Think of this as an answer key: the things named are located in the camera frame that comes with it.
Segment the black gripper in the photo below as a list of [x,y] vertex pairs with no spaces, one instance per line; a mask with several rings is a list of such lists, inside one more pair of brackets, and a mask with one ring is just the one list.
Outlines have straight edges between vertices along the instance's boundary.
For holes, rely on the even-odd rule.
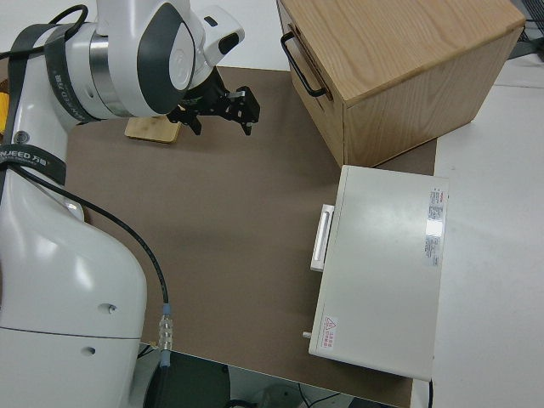
[[167,114],[171,123],[181,123],[195,135],[201,135],[198,116],[221,116],[238,122],[246,136],[258,123],[260,105],[248,86],[229,91],[220,75],[212,75],[200,85],[188,90],[178,106]]

